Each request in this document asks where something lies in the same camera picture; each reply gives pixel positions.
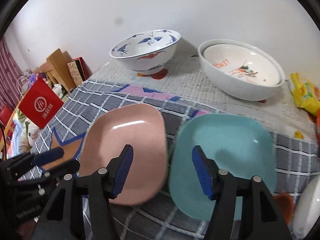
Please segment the small white bowl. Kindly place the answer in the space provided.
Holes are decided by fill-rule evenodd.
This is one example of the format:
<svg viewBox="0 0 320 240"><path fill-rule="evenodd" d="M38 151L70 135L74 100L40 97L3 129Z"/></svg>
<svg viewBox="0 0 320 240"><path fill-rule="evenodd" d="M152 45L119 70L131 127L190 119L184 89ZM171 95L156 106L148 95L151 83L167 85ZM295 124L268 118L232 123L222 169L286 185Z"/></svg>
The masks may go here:
<svg viewBox="0 0 320 240"><path fill-rule="evenodd" d="M297 239L312 239L319 230L319 176L303 191L295 209L292 231Z"/></svg>

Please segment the patterned brown box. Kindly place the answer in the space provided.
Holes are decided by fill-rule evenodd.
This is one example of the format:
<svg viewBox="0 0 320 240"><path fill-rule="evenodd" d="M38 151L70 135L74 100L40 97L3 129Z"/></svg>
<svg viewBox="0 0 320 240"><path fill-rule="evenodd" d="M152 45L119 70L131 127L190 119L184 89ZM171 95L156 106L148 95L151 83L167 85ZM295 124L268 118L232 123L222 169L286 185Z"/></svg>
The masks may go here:
<svg viewBox="0 0 320 240"><path fill-rule="evenodd" d="M72 59L67 63L67 66L76 87L92 75L92 71L82 57Z"/></svg>

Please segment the yellow snack packet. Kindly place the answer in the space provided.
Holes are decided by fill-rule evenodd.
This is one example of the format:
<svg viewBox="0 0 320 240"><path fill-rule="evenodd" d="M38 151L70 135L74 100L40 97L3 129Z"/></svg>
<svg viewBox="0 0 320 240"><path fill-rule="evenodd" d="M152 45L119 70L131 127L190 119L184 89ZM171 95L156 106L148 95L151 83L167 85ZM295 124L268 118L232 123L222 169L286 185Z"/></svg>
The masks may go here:
<svg viewBox="0 0 320 240"><path fill-rule="evenodd" d="M292 73L290 81L293 85L292 95L295 105L313 116L319 112L319 87L299 73Z"/></svg>

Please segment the red paper bag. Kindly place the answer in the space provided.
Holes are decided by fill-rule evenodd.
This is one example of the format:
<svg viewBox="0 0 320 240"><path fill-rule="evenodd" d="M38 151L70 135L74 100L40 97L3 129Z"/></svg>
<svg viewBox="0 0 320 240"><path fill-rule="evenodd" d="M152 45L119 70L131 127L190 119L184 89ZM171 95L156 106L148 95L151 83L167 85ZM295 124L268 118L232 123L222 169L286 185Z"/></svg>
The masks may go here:
<svg viewBox="0 0 320 240"><path fill-rule="evenodd" d="M23 96L18 109L37 127L44 129L63 106L63 101L43 79L37 81Z"/></svg>

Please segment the orange snack packet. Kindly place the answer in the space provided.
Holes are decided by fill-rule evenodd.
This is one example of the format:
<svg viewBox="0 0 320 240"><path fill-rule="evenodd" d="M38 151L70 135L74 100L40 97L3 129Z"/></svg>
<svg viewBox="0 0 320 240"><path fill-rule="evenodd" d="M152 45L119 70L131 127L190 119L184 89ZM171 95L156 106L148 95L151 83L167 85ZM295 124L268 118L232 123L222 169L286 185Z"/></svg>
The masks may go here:
<svg viewBox="0 0 320 240"><path fill-rule="evenodd" d="M320 141L320 110L316 112L316 136L318 141Z"/></svg>

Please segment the large white bowl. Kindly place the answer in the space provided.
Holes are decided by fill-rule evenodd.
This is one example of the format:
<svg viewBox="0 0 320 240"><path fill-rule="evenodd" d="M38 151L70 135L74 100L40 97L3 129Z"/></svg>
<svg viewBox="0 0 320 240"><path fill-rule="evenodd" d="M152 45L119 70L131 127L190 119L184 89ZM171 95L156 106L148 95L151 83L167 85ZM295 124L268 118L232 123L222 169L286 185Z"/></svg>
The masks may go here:
<svg viewBox="0 0 320 240"><path fill-rule="evenodd" d="M279 74L281 75L281 83L275 86L256 85L253 83L242 81L236 77L227 75L224 72L218 70L211 63L209 63L203 56L203 52L205 49L216 44L234 44L238 46L243 46L263 55L277 68ZM281 89L281 86L285 82L285 74L280 64L266 52L250 44L234 40L217 39L203 42L198 47L197 51L199 54L201 68L206 74L206 76L210 79L210 81L212 81L214 86L235 98L246 101L266 100L278 93Z"/></svg>

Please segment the pink square plate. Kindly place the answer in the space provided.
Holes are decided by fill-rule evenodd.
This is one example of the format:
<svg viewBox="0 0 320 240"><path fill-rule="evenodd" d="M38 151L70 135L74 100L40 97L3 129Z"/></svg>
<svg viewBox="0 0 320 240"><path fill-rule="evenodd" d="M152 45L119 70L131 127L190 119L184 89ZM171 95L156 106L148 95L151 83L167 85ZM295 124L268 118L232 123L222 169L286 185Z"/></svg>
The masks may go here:
<svg viewBox="0 0 320 240"><path fill-rule="evenodd" d="M86 133L80 176L100 168L110 175L112 204L138 205L153 198L167 177L164 120L155 107L140 103L99 117Z"/></svg>

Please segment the wooden board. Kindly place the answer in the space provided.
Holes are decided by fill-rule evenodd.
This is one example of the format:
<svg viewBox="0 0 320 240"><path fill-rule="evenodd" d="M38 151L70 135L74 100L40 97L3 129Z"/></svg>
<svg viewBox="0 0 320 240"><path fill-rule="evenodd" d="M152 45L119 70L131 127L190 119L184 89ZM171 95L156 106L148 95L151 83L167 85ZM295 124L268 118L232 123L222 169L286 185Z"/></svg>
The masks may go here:
<svg viewBox="0 0 320 240"><path fill-rule="evenodd" d="M51 53L45 63L33 70L33 73L46 74L52 84L60 84L67 93L71 93L76 88L68 69L67 60L60 48Z"/></svg>

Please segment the grey checkered cloth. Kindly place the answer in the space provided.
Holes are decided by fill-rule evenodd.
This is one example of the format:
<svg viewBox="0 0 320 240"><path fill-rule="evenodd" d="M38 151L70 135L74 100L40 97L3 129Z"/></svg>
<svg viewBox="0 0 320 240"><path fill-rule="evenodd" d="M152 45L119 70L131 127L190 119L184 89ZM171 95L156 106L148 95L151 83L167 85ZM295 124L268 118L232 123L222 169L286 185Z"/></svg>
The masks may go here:
<svg viewBox="0 0 320 240"><path fill-rule="evenodd" d="M45 152L53 139L68 142L83 135L102 114L137 103L146 103L161 111L169 150L173 150L176 134L187 120L200 114L221 113L220 109L156 90L89 80L72 92L41 131L31 151ZM294 202L298 202L306 185L319 174L317 146L275 130L271 136L276 148L276 193L289 193ZM140 207L114 205L112 211L121 239L201 239L207 225L179 211L167 188Z"/></svg>

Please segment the teal square plate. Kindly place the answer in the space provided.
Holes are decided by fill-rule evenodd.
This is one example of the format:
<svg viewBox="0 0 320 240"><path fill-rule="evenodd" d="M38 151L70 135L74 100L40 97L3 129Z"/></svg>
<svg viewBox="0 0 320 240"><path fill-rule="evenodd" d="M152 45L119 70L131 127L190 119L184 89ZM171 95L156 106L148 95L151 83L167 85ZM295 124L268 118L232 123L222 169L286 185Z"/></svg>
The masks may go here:
<svg viewBox="0 0 320 240"><path fill-rule="evenodd" d="M203 193L192 161L194 146L201 146L235 177L259 176L271 193L277 184L276 154L269 131L252 118L230 114L202 114L180 129L172 154L169 190L175 205L191 218L209 221L215 202Z"/></svg>

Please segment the newspaper print table mat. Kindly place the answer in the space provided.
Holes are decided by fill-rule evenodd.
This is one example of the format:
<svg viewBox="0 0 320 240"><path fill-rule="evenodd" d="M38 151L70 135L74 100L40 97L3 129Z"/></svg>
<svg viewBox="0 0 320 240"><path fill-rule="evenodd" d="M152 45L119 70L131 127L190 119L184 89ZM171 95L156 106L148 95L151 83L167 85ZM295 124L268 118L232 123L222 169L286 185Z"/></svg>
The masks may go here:
<svg viewBox="0 0 320 240"><path fill-rule="evenodd" d="M167 75L155 80L150 76L140 76L125 69L114 59L109 59L90 78L128 83L174 94L227 113L252 117L284 135L292 137L296 131L300 131L305 140L317 140L315 124L308 113L295 106L287 85L283 85L279 93L265 101L244 101L215 87L201 70L196 56L177 54L165 68L168 70Z"/></svg>

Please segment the small brown bowl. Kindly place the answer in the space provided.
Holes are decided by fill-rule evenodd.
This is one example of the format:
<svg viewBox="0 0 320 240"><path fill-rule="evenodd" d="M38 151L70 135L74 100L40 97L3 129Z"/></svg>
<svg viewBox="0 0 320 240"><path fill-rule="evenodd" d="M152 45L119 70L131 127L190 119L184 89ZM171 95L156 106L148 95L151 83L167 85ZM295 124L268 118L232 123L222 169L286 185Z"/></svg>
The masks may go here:
<svg viewBox="0 0 320 240"><path fill-rule="evenodd" d="M287 225L290 225L295 211L293 197L288 193L280 193L274 195L274 200L278 204Z"/></svg>

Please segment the white bowl orange drawing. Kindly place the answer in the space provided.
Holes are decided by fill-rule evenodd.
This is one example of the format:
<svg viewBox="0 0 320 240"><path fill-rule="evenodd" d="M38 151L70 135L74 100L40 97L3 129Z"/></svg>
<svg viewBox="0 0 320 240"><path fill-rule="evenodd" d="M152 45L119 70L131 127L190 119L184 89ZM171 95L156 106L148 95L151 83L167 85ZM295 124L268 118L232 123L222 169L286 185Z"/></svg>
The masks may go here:
<svg viewBox="0 0 320 240"><path fill-rule="evenodd" d="M263 55L234 44L216 44L203 52L204 58L227 75L256 85L275 86L281 75Z"/></svg>

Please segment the blue crane patterned bowl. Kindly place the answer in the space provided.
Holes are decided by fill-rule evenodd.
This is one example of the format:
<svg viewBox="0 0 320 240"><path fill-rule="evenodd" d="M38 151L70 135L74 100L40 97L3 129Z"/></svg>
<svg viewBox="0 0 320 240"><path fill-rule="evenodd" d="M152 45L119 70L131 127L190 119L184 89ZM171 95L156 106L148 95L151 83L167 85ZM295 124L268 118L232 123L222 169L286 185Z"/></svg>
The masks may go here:
<svg viewBox="0 0 320 240"><path fill-rule="evenodd" d="M142 75L156 74L174 56L180 39L179 32L169 29L140 32L113 46L110 57L128 70Z"/></svg>

